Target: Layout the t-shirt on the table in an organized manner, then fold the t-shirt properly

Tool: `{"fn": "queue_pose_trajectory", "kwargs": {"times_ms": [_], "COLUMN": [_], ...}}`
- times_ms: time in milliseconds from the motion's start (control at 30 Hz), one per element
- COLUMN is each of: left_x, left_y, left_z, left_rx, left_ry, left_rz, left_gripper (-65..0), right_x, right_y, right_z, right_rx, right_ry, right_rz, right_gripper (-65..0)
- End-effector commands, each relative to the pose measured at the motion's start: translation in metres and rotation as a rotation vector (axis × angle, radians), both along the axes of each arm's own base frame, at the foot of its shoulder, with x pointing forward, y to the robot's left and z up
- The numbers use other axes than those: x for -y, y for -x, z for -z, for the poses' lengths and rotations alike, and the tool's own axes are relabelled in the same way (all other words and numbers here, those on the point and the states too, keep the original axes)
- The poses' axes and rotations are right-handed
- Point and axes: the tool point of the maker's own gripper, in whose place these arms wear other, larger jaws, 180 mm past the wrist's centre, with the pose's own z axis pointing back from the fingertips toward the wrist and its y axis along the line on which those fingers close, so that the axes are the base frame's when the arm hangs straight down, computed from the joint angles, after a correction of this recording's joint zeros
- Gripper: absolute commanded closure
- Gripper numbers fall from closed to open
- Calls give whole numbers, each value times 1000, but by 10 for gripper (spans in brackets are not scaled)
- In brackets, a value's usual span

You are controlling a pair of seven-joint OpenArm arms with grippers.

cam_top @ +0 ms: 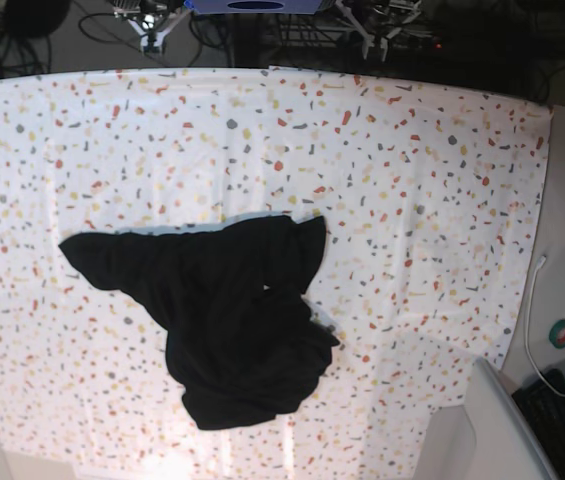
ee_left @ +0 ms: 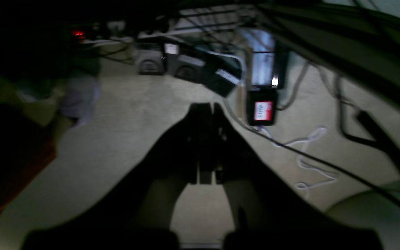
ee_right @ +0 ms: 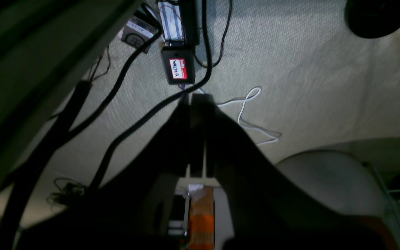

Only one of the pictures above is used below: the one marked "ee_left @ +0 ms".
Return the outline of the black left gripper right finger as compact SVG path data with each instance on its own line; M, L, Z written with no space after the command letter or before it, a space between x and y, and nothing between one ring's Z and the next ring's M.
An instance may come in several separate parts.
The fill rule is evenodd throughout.
M222 106L211 112L216 180L229 203L235 230L224 250L381 250L369 229L325 216L292 190L232 126Z

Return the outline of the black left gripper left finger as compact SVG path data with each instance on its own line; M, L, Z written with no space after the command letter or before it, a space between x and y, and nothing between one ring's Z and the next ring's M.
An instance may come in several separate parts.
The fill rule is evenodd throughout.
M146 156L81 215L31 232L24 250L177 250L170 231L176 202L193 179L199 104L170 127Z

